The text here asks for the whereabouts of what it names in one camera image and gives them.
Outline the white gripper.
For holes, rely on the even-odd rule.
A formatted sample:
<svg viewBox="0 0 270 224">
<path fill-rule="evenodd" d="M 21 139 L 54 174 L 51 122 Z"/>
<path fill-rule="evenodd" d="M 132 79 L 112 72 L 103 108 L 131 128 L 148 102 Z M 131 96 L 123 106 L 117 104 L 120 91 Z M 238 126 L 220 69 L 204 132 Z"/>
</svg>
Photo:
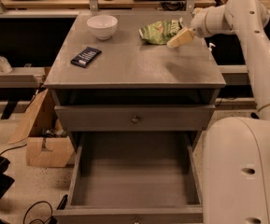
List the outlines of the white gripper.
<svg viewBox="0 0 270 224">
<path fill-rule="evenodd" d="M 170 49 L 177 48 L 186 43 L 192 42 L 194 35 L 198 37 L 211 37 L 216 33 L 216 22 L 213 20 L 214 7 L 197 7 L 192 13 L 191 28 L 181 29 L 168 42 Z"/>
</svg>

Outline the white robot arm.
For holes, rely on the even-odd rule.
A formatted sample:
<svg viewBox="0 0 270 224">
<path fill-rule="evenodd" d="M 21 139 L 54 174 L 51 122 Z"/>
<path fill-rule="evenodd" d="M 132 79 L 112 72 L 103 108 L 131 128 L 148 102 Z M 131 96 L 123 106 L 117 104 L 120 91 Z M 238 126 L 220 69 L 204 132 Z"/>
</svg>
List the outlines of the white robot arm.
<svg viewBox="0 0 270 224">
<path fill-rule="evenodd" d="M 270 224 L 270 40 L 269 12 L 260 0 L 228 0 L 199 9 L 191 28 L 169 42 L 176 48 L 195 36 L 235 34 L 252 88 L 257 119 L 220 119 L 203 144 L 204 224 Z"/>
</svg>

